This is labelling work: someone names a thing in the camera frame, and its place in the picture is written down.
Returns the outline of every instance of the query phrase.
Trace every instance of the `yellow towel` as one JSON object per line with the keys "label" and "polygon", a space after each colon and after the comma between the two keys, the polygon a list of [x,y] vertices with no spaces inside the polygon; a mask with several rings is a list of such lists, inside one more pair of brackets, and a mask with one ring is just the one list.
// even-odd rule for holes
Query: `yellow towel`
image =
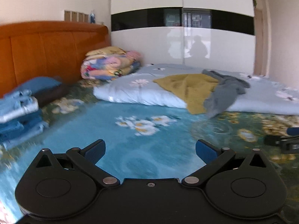
{"label": "yellow towel", "polygon": [[218,80],[204,74],[173,75],[154,82],[184,100],[191,114],[205,113],[203,103],[218,85]]}

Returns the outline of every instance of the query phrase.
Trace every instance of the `gray cloth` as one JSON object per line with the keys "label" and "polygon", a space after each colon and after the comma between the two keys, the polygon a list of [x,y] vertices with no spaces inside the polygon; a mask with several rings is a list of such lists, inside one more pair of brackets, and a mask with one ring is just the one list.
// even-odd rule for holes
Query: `gray cloth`
{"label": "gray cloth", "polygon": [[250,84],[239,78],[222,75],[215,71],[203,70],[202,74],[211,76],[219,81],[215,91],[204,101],[206,116],[208,118],[226,111],[237,99],[239,94],[245,94],[245,88],[250,88]]}

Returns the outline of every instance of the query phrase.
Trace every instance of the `white wardrobe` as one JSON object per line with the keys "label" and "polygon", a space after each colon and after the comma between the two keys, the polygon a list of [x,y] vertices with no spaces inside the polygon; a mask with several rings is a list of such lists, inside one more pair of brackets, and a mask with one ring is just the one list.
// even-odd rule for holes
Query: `white wardrobe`
{"label": "white wardrobe", "polygon": [[112,44],[144,64],[252,73],[252,0],[111,0]]}

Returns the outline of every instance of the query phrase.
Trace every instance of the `floral blanket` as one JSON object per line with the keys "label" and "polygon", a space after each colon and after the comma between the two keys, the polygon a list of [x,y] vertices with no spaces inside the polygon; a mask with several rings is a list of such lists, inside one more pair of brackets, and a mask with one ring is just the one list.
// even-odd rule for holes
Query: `floral blanket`
{"label": "floral blanket", "polygon": [[41,148],[62,153],[83,148],[102,138],[106,155],[97,163],[119,178],[182,178],[202,167],[195,154],[196,140],[202,138],[217,147],[248,153],[260,148],[268,156],[288,188],[282,215],[299,224],[299,156],[281,154],[277,147],[263,144],[267,134],[285,135],[298,127],[297,116],[225,112],[217,118],[190,115],[186,109],[98,101],[92,89],[102,82],[82,80],[69,95],[43,108],[50,128],[18,147],[0,152],[0,201],[8,220],[21,217],[14,189]]}

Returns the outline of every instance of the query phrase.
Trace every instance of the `wooden headboard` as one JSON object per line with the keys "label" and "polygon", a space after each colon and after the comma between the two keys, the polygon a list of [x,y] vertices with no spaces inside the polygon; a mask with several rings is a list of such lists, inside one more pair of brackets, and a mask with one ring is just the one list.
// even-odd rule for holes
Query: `wooden headboard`
{"label": "wooden headboard", "polygon": [[37,76],[80,77],[91,50],[110,46],[108,29],[88,23],[40,21],[0,26],[0,96]]}

